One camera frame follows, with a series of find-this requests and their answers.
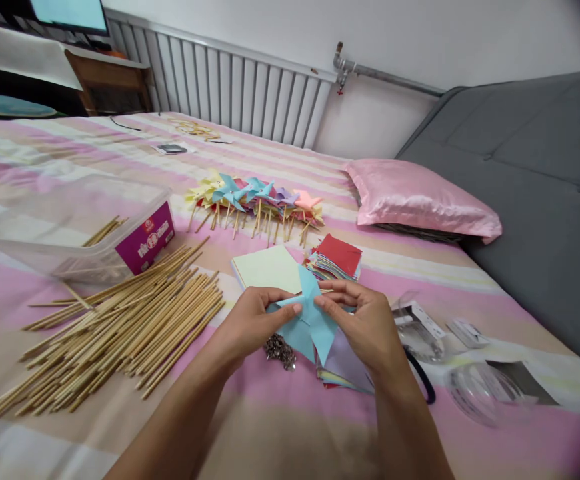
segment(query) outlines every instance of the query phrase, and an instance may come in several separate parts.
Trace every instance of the fingers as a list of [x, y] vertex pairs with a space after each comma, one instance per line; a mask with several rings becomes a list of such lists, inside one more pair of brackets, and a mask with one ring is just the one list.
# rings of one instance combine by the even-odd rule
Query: fingers
[[340, 326], [341, 330], [345, 333], [348, 322], [352, 321], [352, 316], [348, 312], [343, 310], [338, 306], [338, 304], [325, 295], [315, 297], [315, 304], [326, 312], [332, 320], [337, 322], [337, 325]]
[[276, 312], [267, 314], [267, 319], [274, 327], [273, 332], [279, 330], [282, 326], [300, 314], [302, 305], [300, 303], [289, 303]]
[[350, 280], [322, 280], [319, 282], [319, 288], [322, 290], [334, 290], [336, 292], [346, 293], [356, 299], [364, 293], [373, 292]]
[[288, 298], [292, 298], [295, 296], [293, 293], [290, 293], [286, 290], [281, 290], [273, 287], [249, 287], [249, 288], [254, 290], [256, 294], [261, 297], [261, 300], [263, 300], [263, 304], [266, 307], [276, 301], [286, 300]]
[[328, 292], [323, 294], [324, 297], [329, 298], [330, 300], [336, 303], [342, 303], [344, 305], [348, 305], [349, 307], [356, 307], [357, 306], [357, 299], [351, 297], [347, 293], [342, 292]]

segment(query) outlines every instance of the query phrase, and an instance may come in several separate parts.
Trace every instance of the computer screen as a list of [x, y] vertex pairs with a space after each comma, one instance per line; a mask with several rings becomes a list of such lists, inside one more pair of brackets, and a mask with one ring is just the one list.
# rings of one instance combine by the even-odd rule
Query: computer screen
[[106, 35], [101, 0], [30, 0], [39, 22], [65, 30]]

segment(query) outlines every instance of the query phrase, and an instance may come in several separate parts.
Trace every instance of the metal pipe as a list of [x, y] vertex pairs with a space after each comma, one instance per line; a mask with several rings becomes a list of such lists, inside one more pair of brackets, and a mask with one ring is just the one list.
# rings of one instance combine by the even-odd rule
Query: metal pipe
[[333, 65], [339, 72], [339, 78], [337, 79], [340, 87], [339, 91], [343, 89], [348, 73], [356, 73], [358, 75], [364, 75], [366, 77], [374, 78], [387, 83], [392, 83], [393, 85], [398, 85], [400, 87], [407, 88], [409, 90], [415, 90], [421, 93], [425, 93], [426, 95], [430, 95], [432, 97], [438, 98], [445, 93], [445, 90], [436, 87], [431, 87], [430, 85], [426, 85], [424, 83], [420, 83], [414, 80], [408, 80], [403, 77], [398, 77], [396, 75], [392, 75], [391, 73], [387, 73], [381, 70], [365, 67], [363, 65], [359, 65], [357, 62], [352, 62], [352, 60], [346, 60], [341, 57], [342, 48], [343, 42], [339, 42], [337, 44], [335, 57], [332, 60]]

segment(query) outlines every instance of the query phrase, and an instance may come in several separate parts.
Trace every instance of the black hair tie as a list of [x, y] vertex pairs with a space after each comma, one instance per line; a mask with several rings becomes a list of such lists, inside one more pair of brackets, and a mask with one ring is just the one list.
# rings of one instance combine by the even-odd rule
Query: black hair tie
[[421, 382], [422, 382], [423, 386], [425, 387], [425, 392], [426, 392], [425, 402], [428, 405], [432, 405], [437, 400], [437, 394], [435, 393], [435, 389], [432, 386], [432, 383], [430, 383], [430, 379], [428, 378], [428, 375], [425, 374], [425, 372], [423, 371], [423, 368], [421, 368], [421, 365], [419, 364], [418, 360], [412, 356], [412, 353], [410, 353], [408, 351], [408, 349], [405, 347], [403, 349], [405, 350], [405, 356], [406, 356], [406, 358], [408, 358], [408, 362], [412, 363], [412, 366], [417, 371], [417, 374], [419, 375], [419, 378], [421, 379]]

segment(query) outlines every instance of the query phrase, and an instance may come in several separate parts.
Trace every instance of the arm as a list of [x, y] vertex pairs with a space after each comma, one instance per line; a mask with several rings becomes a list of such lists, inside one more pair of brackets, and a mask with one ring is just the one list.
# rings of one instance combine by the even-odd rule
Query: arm
[[[345, 280], [319, 286], [334, 291], [315, 303], [340, 326], [374, 382], [384, 478], [454, 479], [385, 295]], [[357, 310], [350, 315], [338, 303]]]
[[246, 356], [301, 311], [298, 303], [271, 314], [265, 308], [290, 297], [292, 294], [279, 289], [248, 288], [106, 480], [190, 478], [225, 382]]

